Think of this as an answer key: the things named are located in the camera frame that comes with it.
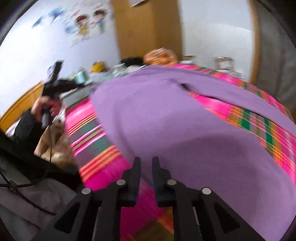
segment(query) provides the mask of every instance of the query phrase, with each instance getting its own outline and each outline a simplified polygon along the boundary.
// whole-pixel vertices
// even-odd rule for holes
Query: orange bag
[[[151,65],[172,66],[178,63],[178,58],[172,50],[166,48],[150,51],[144,56],[144,63]]]

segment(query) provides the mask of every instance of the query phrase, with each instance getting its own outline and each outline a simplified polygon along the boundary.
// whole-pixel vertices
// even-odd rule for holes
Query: purple blanket
[[[253,134],[205,110],[179,84],[262,111],[289,131],[295,127],[265,100],[228,83],[220,82],[217,90],[217,81],[191,71],[147,67],[101,85],[91,100],[124,157],[141,157],[142,177],[149,184],[151,158],[159,156],[173,178],[190,188],[210,187],[264,239],[279,241],[296,214],[294,183]]]

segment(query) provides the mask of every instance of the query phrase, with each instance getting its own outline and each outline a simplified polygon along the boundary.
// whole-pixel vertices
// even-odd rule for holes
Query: brown fur
[[[60,120],[55,120],[51,127],[52,139],[52,163],[62,169],[75,166],[72,149],[69,147],[67,133],[64,131],[65,125]],[[40,138],[35,149],[35,155],[49,161],[50,159],[50,139],[48,128]]]

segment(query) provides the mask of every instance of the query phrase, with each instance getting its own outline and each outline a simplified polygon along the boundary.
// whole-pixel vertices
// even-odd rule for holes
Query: poster
[[[63,23],[71,46],[89,38],[107,33],[114,25],[111,3],[84,0],[67,6],[59,6],[48,15],[41,16],[32,26]]]

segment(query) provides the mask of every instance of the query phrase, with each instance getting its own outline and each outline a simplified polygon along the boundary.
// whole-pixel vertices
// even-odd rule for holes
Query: wooden door
[[[156,46],[152,4],[130,7],[129,0],[112,0],[121,58],[143,57]]]
[[[150,0],[155,19],[156,48],[172,50],[182,60],[182,36],[178,0]]]

